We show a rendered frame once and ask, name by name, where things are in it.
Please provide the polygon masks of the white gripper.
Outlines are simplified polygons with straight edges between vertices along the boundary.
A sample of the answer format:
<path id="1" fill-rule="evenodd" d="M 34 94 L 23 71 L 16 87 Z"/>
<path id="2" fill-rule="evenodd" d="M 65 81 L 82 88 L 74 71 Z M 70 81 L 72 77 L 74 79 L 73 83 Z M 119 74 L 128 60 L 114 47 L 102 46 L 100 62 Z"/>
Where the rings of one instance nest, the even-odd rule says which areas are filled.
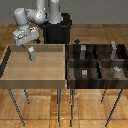
<path id="1" fill-rule="evenodd" d="M 25 31 L 16 30 L 13 32 L 13 35 L 15 44 L 21 46 L 29 41 L 37 39 L 39 37 L 39 32 L 37 27 L 32 27 L 29 34 Z"/>

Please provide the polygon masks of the grey milk carton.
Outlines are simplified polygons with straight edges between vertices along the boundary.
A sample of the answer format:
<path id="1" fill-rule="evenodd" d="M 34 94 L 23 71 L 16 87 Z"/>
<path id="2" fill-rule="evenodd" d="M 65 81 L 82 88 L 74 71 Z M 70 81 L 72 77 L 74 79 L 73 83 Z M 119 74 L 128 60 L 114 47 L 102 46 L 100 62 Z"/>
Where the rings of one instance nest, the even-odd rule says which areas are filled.
<path id="1" fill-rule="evenodd" d="M 36 59 L 33 46 L 28 48 L 28 54 L 29 54 L 29 59 L 31 61 L 34 61 Z"/>

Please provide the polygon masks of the tall grey carton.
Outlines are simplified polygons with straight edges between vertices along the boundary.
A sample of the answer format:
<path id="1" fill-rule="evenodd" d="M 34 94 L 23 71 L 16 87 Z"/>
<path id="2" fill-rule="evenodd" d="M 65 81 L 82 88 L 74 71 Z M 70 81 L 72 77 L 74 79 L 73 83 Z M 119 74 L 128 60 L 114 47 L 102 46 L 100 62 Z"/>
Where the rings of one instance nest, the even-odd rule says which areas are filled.
<path id="1" fill-rule="evenodd" d="M 81 45 L 80 59 L 85 59 L 86 45 Z"/>

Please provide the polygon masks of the dark wooden compartment bin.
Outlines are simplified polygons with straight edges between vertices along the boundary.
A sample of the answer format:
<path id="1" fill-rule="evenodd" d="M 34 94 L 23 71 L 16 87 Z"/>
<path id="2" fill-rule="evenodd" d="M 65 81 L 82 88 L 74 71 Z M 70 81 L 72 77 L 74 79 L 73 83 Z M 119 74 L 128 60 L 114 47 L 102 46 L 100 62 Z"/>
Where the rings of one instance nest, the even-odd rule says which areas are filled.
<path id="1" fill-rule="evenodd" d="M 80 59 L 81 45 L 86 45 L 85 59 Z M 108 125 L 111 116 L 124 89 L 128 89 L 128 50 L 124 44 L 116 44 L 114 59 L 111 59 L 110 44 L 67 44 L 66 80 L 70 90 L 71 107 L 74 107 L 76 89 L 119 89 L 120 92 L 106 120 Z M 113 77 L 113 68 L 121 68 L 121 77 Z M 87 78 L 82 78 L 82 70 L 87 70 Z"/>

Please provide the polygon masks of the light wooden tray table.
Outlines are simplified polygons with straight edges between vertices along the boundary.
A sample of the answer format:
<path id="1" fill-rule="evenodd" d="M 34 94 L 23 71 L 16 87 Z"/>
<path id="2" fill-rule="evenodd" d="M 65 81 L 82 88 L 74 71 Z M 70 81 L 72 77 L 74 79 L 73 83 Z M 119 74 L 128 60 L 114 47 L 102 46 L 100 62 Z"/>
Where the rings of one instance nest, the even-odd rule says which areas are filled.
<path id="1" fill-rule="evenodd" d="M 36 59 L 31 61 L 29 45 L 6 46 L 0 58 L 0 89 L 64 89 L 65 46 L 62 44 L 34 45 Z"/>

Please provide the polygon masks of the small grey cube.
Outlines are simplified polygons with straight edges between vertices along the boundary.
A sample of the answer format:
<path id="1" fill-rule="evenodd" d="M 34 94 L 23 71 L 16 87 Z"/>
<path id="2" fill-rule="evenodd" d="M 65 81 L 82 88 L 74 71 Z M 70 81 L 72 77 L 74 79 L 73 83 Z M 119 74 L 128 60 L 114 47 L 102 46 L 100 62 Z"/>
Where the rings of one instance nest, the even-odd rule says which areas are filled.
<path id="1" fill-rule="evenodd" d="M 82 70 L 82 78 L 87 78 L 87 70 Z"/>

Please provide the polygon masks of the grey bottle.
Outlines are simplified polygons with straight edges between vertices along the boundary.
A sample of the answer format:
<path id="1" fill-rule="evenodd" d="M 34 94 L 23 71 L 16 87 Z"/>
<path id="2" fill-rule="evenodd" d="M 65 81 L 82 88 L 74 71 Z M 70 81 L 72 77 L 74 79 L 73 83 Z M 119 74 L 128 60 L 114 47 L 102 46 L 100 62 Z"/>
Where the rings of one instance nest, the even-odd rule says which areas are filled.
<path id="1" fill-rule="evenodd" d="M 116 43 L 114 41 L 111 41 L 111 46 L 112 46 L 111 59 L 114 59 L 117 50 Z"/>

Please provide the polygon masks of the small grey can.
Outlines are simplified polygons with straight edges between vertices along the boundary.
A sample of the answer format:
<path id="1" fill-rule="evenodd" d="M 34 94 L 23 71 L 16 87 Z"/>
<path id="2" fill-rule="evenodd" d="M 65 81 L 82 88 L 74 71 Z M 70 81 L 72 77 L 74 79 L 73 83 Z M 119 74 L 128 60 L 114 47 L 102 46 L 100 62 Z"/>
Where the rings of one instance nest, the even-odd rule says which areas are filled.
<path id="1" fill-rule="evenodd" d="M 120 78 L 121 77 L 121 68 L 115 66 L 113 68 L 113 77 L 114 78 Z"/>

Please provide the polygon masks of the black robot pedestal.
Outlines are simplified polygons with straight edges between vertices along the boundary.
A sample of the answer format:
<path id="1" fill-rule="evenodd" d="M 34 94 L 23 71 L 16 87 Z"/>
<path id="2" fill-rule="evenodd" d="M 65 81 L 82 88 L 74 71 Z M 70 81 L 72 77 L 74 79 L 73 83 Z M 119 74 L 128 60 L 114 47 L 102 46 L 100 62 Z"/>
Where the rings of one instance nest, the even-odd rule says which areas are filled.
<path id="1" fill-rule="evenodd" d="M 62 17 L 63 20 L 60 23 L 51 24 L 45 21 L 40 25 L 45 44 L 68 44 L 70 42 L 72 20 L 68 13 L 63 13 Z"/>

